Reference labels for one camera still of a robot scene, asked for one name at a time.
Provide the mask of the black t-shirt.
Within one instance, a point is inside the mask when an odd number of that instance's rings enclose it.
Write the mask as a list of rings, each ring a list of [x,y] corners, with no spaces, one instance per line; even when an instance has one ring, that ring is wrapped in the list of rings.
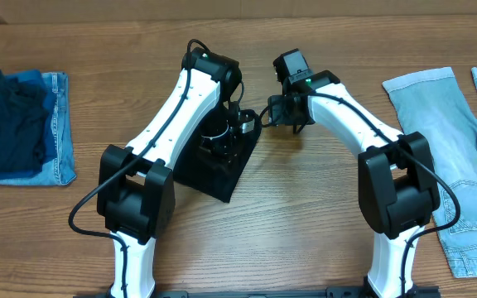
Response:
[[[241,116],[245,114],[255,117],[256,122],[253,131],[243,134],[245,149],[240,154],[230,157],[216,157],[201,151],[198,148],[201,127],[201,124],[199,124],[181,150],[173,170],[174,181],[228,203],[262,131],[260,118],[252,109],[240,111],[238,122]],[[208,116],[225,118],[225,112],[215,110]]]

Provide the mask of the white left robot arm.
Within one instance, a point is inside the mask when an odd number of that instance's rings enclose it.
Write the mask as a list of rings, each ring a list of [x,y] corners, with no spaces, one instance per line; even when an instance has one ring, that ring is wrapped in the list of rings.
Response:
[[[145,130],[100,159],[97,212],[115,249],[108,297],[150,297],[157,239],[180,183],[228,203],[260,135],[257,114],[232,94],[239,63],[204,47],[189,50],[175,90]]]

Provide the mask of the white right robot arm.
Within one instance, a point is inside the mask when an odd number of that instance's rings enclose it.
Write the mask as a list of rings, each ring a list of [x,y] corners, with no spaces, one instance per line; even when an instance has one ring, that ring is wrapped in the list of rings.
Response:
[[[416,234],[440,205],[428,141],[389,127],[359,104],[328,70],[313,72],[298,49],[273,66],[282,93],[268,100],[272,126],[299,133],[319,123],[344,143],[358,162],[358,202],[373,230],[373,256],[361,286],[330,286],[328,297],[438,297],[436,286],[416,286],[412,266]]]

